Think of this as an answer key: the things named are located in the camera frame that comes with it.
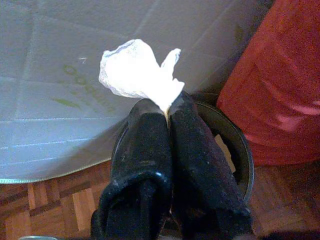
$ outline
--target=parquet floor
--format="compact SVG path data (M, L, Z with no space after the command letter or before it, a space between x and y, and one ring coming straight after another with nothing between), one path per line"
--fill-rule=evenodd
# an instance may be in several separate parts
M43 182L0 185L0 240L88 237L110 166L105 162ZM320 162L257 167L250 201L254 232L319 230L319 173Z

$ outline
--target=red fabric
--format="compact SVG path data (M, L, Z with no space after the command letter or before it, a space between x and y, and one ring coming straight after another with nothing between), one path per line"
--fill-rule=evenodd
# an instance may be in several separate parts
M277 0L217 101L255 165L320 159L320 1Z

